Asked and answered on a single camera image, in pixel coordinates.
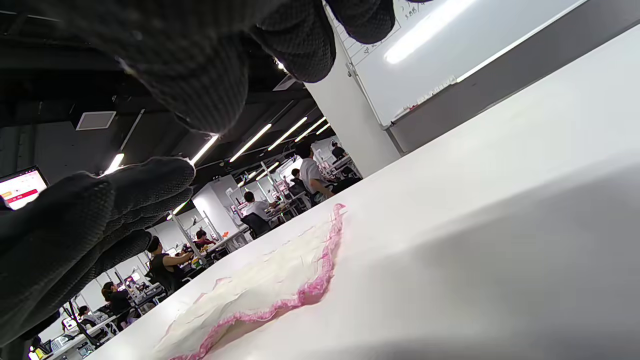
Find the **person's right hand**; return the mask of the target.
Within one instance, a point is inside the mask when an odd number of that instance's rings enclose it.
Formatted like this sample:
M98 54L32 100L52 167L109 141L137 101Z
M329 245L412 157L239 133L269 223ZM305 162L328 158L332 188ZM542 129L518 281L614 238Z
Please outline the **person's right hand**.
M336 59L328 5L347 33L374 44L395 23L391 0L32 0L112 55L190 130L222 135L249 93L249 35L299 82Z

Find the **person's left hand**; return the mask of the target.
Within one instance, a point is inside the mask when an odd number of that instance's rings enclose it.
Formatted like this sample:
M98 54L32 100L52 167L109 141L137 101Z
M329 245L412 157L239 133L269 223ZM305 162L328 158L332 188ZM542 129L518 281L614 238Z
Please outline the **person's left hand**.
M139 255L147 228L185 203L195 167L154 157L96 177L80 172L17 210L1 211L0 342L53 316L103 272Z

